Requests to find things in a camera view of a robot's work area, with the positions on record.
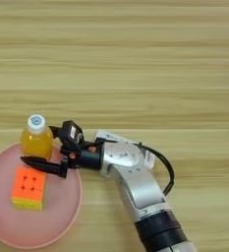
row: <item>table surface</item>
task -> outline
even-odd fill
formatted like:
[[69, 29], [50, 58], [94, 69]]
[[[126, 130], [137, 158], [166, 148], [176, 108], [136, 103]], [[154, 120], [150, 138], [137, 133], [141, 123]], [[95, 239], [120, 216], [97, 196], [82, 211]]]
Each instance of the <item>table surface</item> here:
[[[189, 238], [229, 252], [229, 0], [0, 0], [0, 152], [36, 112], [165, 153]], [[36, 251], [143, 251], [114, 182], [81, 175], [77, 221]]]

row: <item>plastic bottle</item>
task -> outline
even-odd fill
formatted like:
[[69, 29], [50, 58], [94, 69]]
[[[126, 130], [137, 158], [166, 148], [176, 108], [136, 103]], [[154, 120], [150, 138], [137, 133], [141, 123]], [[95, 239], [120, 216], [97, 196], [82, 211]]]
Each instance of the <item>plastic bottle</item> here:
[[34, 114], [29, 118], [28, 127], [21, 136], [21, 146], [25, 156], [51, 159], [53, 134], [43, 116]]

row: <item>pink bowl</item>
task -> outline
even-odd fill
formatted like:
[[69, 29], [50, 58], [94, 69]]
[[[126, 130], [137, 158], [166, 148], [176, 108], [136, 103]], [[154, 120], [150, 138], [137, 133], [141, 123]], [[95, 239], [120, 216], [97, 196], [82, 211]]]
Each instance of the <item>pink bowl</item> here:
[[[19, 210], [11, 203], [11, 190], [20, 160], [20, 145], [0, 154], [0, 240], [21, 249], [35, 249], [51, 244], [71, 227], [82, 200], [82, 183], [76, 170], [67, 179], [48, 174], [43, 212]], [[52, 161], [59, 162], [54, 148]]]

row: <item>bottle cap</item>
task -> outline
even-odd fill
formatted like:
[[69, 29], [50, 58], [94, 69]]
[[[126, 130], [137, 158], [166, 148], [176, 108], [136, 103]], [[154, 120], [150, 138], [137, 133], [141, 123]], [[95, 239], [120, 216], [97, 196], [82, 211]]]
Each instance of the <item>bottle cap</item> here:
[[41, 134], [46, 128], [45, 118], [40, 114], [32, 115], [28, 120], [28, 128], [32, 134]]

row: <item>orange cube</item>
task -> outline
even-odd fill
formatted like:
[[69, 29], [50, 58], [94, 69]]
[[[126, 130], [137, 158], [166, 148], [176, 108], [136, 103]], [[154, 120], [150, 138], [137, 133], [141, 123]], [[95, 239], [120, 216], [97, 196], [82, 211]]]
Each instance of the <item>orange cube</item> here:
[[12, 203], [26, 210], [42, 210], [46, 174], [30, 167], [18, 167], [12, 189]]

